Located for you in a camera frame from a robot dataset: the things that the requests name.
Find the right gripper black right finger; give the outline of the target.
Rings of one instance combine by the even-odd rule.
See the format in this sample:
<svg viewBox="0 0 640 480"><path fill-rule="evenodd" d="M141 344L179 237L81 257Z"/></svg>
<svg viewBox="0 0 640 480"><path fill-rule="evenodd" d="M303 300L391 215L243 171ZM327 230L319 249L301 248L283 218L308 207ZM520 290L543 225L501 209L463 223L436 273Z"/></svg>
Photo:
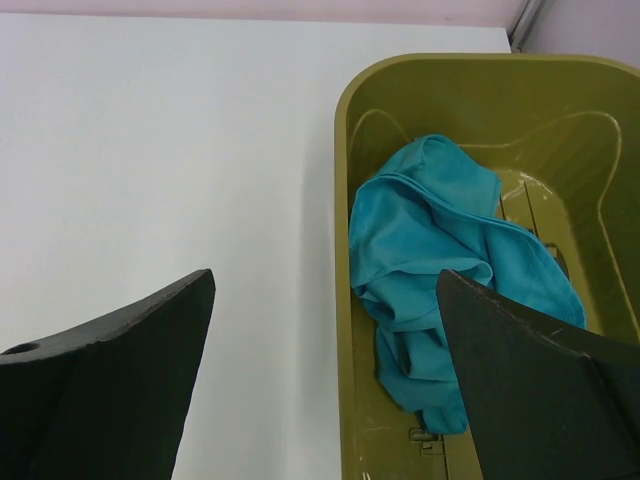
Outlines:
<svg viewBox="0 0 640 480"><path fill-rule="evenodd" d="M638 347L451 270L437 298L484 478L638 478Z"/></svg>

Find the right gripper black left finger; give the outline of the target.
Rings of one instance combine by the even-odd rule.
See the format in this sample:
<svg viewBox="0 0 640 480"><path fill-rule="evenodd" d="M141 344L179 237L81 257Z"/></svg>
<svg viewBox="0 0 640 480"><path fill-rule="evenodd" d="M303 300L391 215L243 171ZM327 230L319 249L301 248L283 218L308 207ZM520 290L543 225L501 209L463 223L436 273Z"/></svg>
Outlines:
<svg viewBox="0 0 640 480"><path fill-rule="evenodd" d="M5 479L172 476L215 298L208 269L1 355Z"/></svg>

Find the teal t shirt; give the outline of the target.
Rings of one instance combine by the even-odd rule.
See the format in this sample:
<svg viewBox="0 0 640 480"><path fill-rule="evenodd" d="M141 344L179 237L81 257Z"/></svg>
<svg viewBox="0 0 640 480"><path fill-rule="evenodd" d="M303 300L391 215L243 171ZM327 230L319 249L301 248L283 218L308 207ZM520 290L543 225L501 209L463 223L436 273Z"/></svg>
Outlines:
<svg viewBox="0 0 640 480"><path fill-rule="evenodd" d="M547 247L497 216L501 180L453 141L402 147L355 194L350 284L376 321L378 378L434 434L469 426L436 286L444 270L576 327L586 312Z"/></svg>

